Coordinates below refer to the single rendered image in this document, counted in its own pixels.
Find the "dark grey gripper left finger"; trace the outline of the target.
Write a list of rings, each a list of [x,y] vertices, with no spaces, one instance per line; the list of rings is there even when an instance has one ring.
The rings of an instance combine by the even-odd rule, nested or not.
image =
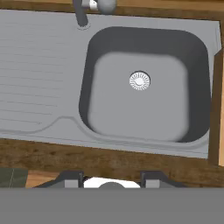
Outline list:
[[[82,188],[83,178],[82,171],[63,171],[56,179],[37,185],[37,188]]]

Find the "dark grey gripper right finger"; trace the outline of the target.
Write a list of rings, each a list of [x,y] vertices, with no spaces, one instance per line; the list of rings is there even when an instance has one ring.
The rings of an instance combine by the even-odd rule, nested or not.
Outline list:
[[[181,182],[168,178],[162,171],[141,171],[140,186],[142,188],[181,188]]]

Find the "brown wooden tray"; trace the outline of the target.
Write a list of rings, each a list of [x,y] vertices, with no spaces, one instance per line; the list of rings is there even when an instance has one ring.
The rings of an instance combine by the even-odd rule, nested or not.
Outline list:
[[[224,55],[223,50],[214,56],[213,91],[210,111],[208,161],[224,166]]]

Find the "grey steel sink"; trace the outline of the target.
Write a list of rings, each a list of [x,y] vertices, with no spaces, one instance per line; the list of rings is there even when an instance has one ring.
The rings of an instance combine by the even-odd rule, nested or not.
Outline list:
[[[208,155],[216,21],[0,10],[0,138]]]

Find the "grey sink tap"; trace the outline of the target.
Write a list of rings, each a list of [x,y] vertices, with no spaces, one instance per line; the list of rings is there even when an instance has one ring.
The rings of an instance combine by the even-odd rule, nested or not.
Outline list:
[[[79,27],[88,25],[86,9],[97,10],[103,15],[108,15],[116,10],[117,0],[72,0],[73,9]]]

